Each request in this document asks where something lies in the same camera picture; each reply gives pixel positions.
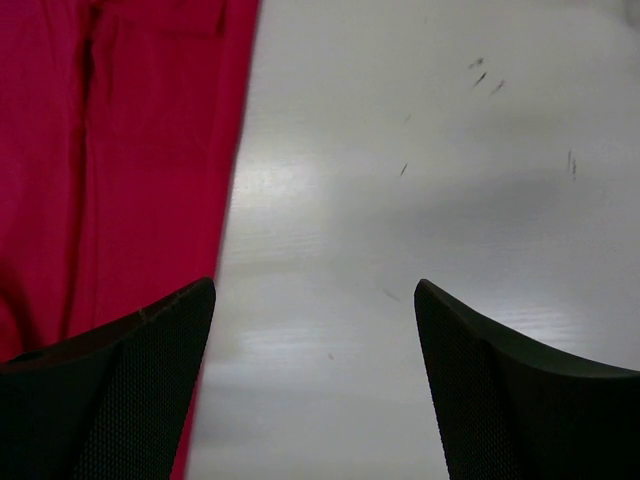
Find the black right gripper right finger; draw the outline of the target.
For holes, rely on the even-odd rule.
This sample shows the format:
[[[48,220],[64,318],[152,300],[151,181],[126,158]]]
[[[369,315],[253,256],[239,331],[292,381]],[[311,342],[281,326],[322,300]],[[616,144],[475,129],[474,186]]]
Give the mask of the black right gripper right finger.
[[[536,341],[426,279],[414,308],[450,478],[638,478],[637,371]]]

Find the pink red t shirt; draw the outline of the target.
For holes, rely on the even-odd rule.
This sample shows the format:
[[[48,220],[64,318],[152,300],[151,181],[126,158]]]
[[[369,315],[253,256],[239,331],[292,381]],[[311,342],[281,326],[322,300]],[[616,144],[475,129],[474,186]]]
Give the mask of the pink red t shirt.
[[[257,1],[1,5],[1,358],[216,273]]]

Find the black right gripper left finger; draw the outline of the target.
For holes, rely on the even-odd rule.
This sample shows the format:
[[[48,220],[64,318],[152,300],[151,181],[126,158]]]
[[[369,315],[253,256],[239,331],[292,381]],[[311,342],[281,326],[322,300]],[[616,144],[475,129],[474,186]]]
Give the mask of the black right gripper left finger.
[[[202,278],[2,364],[2,478],[170,478],[214,306]]]

